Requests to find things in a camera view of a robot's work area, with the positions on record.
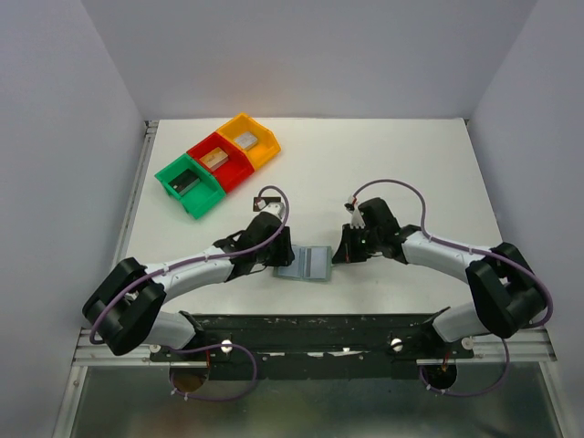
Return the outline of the green card holder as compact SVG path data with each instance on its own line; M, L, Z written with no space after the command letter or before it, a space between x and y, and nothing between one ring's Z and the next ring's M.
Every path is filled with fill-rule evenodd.
M332 270L330 246L293 245L294 260L289 266L275 267L273 276L286 280L329 282Z

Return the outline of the dark credit card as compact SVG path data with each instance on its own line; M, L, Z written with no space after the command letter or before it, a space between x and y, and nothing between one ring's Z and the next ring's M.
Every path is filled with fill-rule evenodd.
M252 209L258 213L265 210L270 204L280 204L282 199L279 196L257 196L253 199Z

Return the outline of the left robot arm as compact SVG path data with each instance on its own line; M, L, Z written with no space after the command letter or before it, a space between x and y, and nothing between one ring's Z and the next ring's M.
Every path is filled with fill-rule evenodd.
M193 360L203 346L201 326L184 311L162 312L162 305L199 287L247 276L255 266L289 266L293 260L289 227L276 215L262 212L246 229L215 241L198 255L149 266L134 257L118 262L85 303L82 315L116 356L149 343Z

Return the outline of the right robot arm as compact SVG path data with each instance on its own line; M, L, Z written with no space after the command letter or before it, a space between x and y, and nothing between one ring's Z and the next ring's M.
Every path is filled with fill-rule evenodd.
M420 346L430 357L441 357L453 342L466 337L493 334L508 339L547 308L542 287L514 245L465 249L458 243L441 243L418 225L399 225L379 197L364 203L351 199L345 208L351 219L342 226L334 265L383 256L430 268L469 286L471 302L441 310L425 323Z

